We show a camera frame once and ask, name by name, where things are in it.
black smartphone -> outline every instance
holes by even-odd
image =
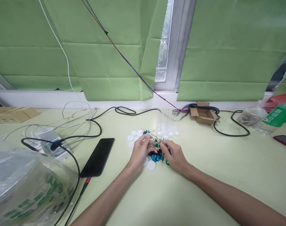
[[[101,175],[114,141],[114,138],[99,140],[99,143],[81,171],[80,177],[97,177]]]
[[[280,135],[280,136],[274,136],[273,137],[276,141],[279,141],[281,144],[286,146],[286,136]]]

black cable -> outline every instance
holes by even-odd
[[[72,217],[72,215],[73,215],[73,213],[74,213],[74,210],[75,210],[75,208],[77,207],[77,204],[78,204],[80,198],[82,197],[82,195],[83,195],[83,193],[84,193],[84,191],[85,191],[87,185],[89,184],[89,181],[90,181],[90,177],[86,179],[86,182],[85,182],[85,184],[84,184],[83,187],[82,187],[82,190],[81,190],[81,192],[80,192],[80,194],[79,194],[79,197],[78,197],[77,201],[75,202],[75,205],[74,205],[74,207],[73,207],[73,209],[72,209],[70,215],[68,216],[68,219],[67,219],[67,221],[65,222],[64,226],[67,226],[68,222],[70,221],[70,218]]]
[[[86,119],[86,121],[92,121],[94,123],[97,124],[97,126],[99,127],[100,129],[100,132],[98,135],[94,135],[94,136],[84,136],[84,135],[80,135],[80,136],[71,136],[71,137],[66,137],[66,138],[62,138],[56,142],[54,142],[52,145],[51,145],[51,150],[55,150],[57,147],[58,147],[58,144],[62,144],[63,141],[67,140],[67,139],[70,139],[70,138],[75,138],[75,137],[86,137],[86,138],[94,138],[94,137],[99,137],[101,134],[102,134],[102,128],[100,126],[99,123],[97,123],[96,121],[94,121],[94,119],[97,119],[99,118],[100,116],[104,115],[106,112],[108,112],[110,109],[114,108],[115,109],[115,112],[117,112],[118,114],[121,114],[121,115],[128,115],[128,116],[137,116],[137,115],[140,115],[140,114],[143,114],[145,112],[148,112],[148,111],[152,111],[152,110],[159,110],[160,109],[157,109],[157,108],[154,108],[154,109],[149,109],[149,110],[146,110],[146,111],[143,111],[143,112],[140,112],[140,113],[137,113],[135,110],[132,110],[132,109],[129,109],[129,108],[126,108],[126,107],[111,107],[109,109],[107,109],[106,111],[104,111],[102,114],[98,115],[97,117],[94,117],[92,119]]]
[[[22,143],[23,145],[27,146],[28,148],[30,148],[32,151],[37,151],[37,150],[36,150],[34,147],[32,147],[31,145],[29,145],[29,144],[27,144],[26,142],[24,142],[24,140],[37,140],[37,141],[43,141],[43,142],[55,144],[55,142],[48,141],[48,140],[37,139],[37,138],[27,137],[27,138],[21,139],[21,143]],[[71,201],[72,201],[72,199],[73,199],[73,197],[74,197],[74,195],[75,195],[75,193],[76,193],[76,190],[77,190],[77,188],[78,188],[79,181],[80,181],[80,168],[79,168],[79,164],[78,164],[78,162],[77,162],[75,156],[74,156],[69,150],[67,150],[65,147],[63,147],[63,146],[61,146],[61,145],[59,145],[59,144],[56,144],[56,145],[57,145],[58,147],[61,147],[62,149],[64,149],[66,152],[68,152],[68,153],[73,157],[73,159],[74,159],[74,161],[75,161],[75,163],[76,163],[76,166],[77,166],[77,170],[78,170],[78,180],[77,180],[77,184],[76,184],[76,187],[75,187],[75,189],[74,189],[74,192],[73,192],[73,194],[72,194],[72,196],[71,196],[71,198],[70,198],[70,200],[69,200],[69,202],[68,202],[66,208],[64,209],[64,211],[62,212],[62,214],[60,215],[59,219],[56,221],[56,223],[54,224],[54,226],[56,226],[56,225],[58,224],[58,222],[61,220],[62,216],[64,215],[64,213],[65,213],[66,210],[68,209],[68,207],[69,207],[69,205],[70,205],[70,203],[71,203]]]
[[[106,112],[108,112],[112,108],[115,109],[116,113],[121,114],[121,115],[128,115],[128,116],[140,115],[140,114],[143,114],[143,113],[151,111],[151,110],[159,110],[160,111],[160,109],[154,108],[154,109],[149,109],[147,111],[143,111],[143,112],[137,113],[135,110],[132,110],[132,109],[129,109],[129,108],[126,108],[126,107],[111,107],[111,108],[107,109],[106,111],[104,111],[102,114],[98,115],[97,117],[94,117],[92,119],[87,119],[87,121],[91,121],[91,120],[99,118],[100,116],[104,115]],[[126,112],[126,111],[123,111],[121,109],[127,109],[127,110],[129,110],[131,112]]]
[[[190,113],[190,108],[200,108],[200,109],[212,110],[212,111],[214,111],[214,113],[218,116],[217,119],[220,119],[220,116],[218,115],[218,114],[220,113],[220,110],[219,110],[217,107],[211,107],[211,106],[197,106],[197,104],[189,104],[188,107],[189,107],[188,112],[187,112],[183,117],[181,117],[181,119],[183,119],[184,117],[186,117],[186,116]],[[235,113],[241,113],[241,112],[242,112],[242,110],[233,111],[233,114],[231,115],[231,119],[232,119],[232,121],[235,122],[237,125],[239,125],[239,126],[241,126],[242,128],[244,128],[245,131],[247,132],[246,134],[244,134],[244,135],[231,135],[231,134],[226,134],[226,133],[220,132],[220,131],[216,128],[216,123],[217,123],[217,121],[215,121],[214,124],[213,124],[214,129],[215,129],[218,133],[220,133],[220,134],[222,134],[222,135],[225,135],[225,136],[228,136],[228,137],[246,137],[246,136],[250,135],[250,134],[251,134],[250,131],[249,131],[247,128],[245,128],[243,125],[241,125],[240,123],[238,123],[238,122],[233,118],[233,116],[234,116]]]
[[[236,124],[238,124],[239,126],[241,126],[242,128],[244,128],[245,131],[247,132],[246,134],[244,134],[244,135],[230,135],[230,134],[226,134],[226,133],[220,132],[220,131],[216,128],[216,126],[215,126],[216,123],[217,123],[217,121],[215,121],[214,124],[213,124],[214,129],[215,129],[217,132],[219,132],[220,134],[225,135],[225,136],[228,136],[228,137],[246,137],[246,136],[250,135],[251,133],[250,133],[250,131],[249,131],[247,128],[245,128],[243,125],[241,125],[241,124],[240,124],[239,122],[237,122],[235,119],[233,119],[233,116],[235,115],[235,113],[242,113],[242,110],[234,111],[233,114],[231,115],[231,119],[233,120],[233,122],[235,122]]]
[[[57,147],[59,147],[60,144],[62,144],[63,141],[65,141],[67,139],[70,139],[70,138],[75,138],[75,137],[88,137],[88,138],[99,137],[102,134],[102,128],[101,128],[100,124],[97,123],[96,121],[94,121],[93,119],[86,119],[86,121],[92,121],[92,122],[97,124],[97,126],[100,129],[100,132],[99,132],[98,135],[93,135],[93,136],[79,135],[79,136],[71,136],[71,137],[62,138],[62,139],[60,139],[58,141],[52,142],[52,145],[51,145],[50,149],[51,150],[55,150]]]

green capacitor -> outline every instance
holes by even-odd
[[[160,147],[160,146],[159,146],[159,143],[157,144],[156,142],[153,142],[152,144],[153,144],[153,146],[155,146],[155,147],[157,147],[157,148]]]

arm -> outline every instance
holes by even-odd
[[[134,144],[128,164],[105,191],[87,207],[71,224],[71,226],[100,226],[104,225],[137,175],[142,171],[147,154],[157,152],[150,142],[150,135],[143,135]]]
[[[286,217],[263,202],[189,164],[173,141],[163,141],[160,146],[172,168],[203,189],[241,225],[286,225]]]

white windowsill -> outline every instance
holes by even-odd
[[[167,101],[174,104],[177,108],[182,108],[191,102],[176,101],[177,93],[175,91],[157,91],[159,95]],[[273,92],[265,92],[264,101],[273,95]],[[152,109],[152,108],[170,108],[166,101],[162,100],[156,94],[150,100],[146,101],[87,101],[84,93],[78,93],[82,101],[87,102],[91,108],[110,108],[113,106],[123,106],[130,109]],[[8,107],[34,107],[34,108],[59,108],[62,109],[69,101],[79,101],[73,92],[54,90],[54,91],[22,91],[22,90],[0,90],[0,104]],[[254,101],[240,102],[210,102],[211,106],[219,109],[243,109],[255,105]],[[70,103],[67,108],[78,109],[80,103]]]

